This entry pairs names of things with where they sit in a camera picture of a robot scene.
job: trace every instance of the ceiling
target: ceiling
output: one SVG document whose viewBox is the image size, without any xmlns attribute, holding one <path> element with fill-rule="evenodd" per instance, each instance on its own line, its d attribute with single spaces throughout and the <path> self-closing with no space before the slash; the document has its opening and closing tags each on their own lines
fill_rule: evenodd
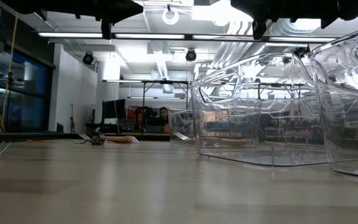
<svg viewBox="0 0 358 224">
<path fill-rule="evenodd" d="M 166 6 L 148 5 L 144 6 L 144 13 L 127 18 L 118 22 L 112 28 L 112 32 L 120 33 L 181 33 L 181 34 L 226 34 L 229 25 L 216 26 L 212 21 L 195 21 L 191 18 L 193 1 L 182 1 L 180 6 L 172 6 L 174 11 L 179 11 L 178 22 L 174 25 L 168 25 L 163 21 L 163 12 Z M 172 18 L 173 13 L 167 13 L 167 18 Z M 224 14 L 217 14 L 216 17 L 221 19 Z M 39 19 L 35 14 L 20 15 L 21 20 L 32 26 L 39 32 L 97 32 L 100 33 L 101 23 L 95 21 L 93 17 L 82 16 L 76 19 L 73 14 L 64 14 L 59 12 L 48 12 L 46 22 Z M 337 37 L 358 30 L 358 18 L 353 21 L 337 20 L 325 29 L 316 29 L 310 35 L 312 36 L 330 36 Z M 54 42 L 63 43 L 65 50 L 73 51 L 77 49 L 78 55 L 84 55 L 81 48 L 84 46 L 105 45 L 115 46 L 116 50 L 126 61 L 122 65 L 122 73 L 150 73 L 157 69 L 157 64 L 147 58 L 146 40 L 53 40 Z M 196 63 L 211 62 L 219 48 L 221 42 L 207 41 L 165 41 L 170 46 L 172 59 L 166 62 L 168 70 L 188 70 L 192 71 Z M 187 49 L 195 49 L 197 60 L 195 62 L 186 62 L 185 54 Z M 100 60 L 109 57 L 109 52 L 100 52 Z"/>
</svg>

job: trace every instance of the transparent box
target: transparent box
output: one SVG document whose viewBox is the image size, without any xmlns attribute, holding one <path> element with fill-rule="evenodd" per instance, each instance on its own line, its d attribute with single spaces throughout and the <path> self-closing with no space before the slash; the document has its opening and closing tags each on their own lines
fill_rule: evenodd
<svg viewBox="0 0 358 224">
<path fill-rule="evenodd" d="M 358 32 L 310 53 L 332 170 L 358 175 Z"/>
<path fill-rule="evenodd" d="M 296 55 L 256 55 L 191 90 L 199 154 L 261 166 L 327 162 L 313 81 Z"/>
<path fill-rule="evenodd" d="M 170 142 L 196 147 L 193 110 L 169 108 Z"/>
</svg>

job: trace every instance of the person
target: person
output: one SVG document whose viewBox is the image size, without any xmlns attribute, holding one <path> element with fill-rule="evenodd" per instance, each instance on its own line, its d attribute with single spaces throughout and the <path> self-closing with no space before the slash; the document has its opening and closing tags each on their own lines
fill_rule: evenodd
<svg viewBox="0 0 358 224">
<path fill-rule="evenodd" d="M 168 109 L 166 107 L 160 108 L 160 121 L 161 126 L 168 126 Z"/>
</svg>

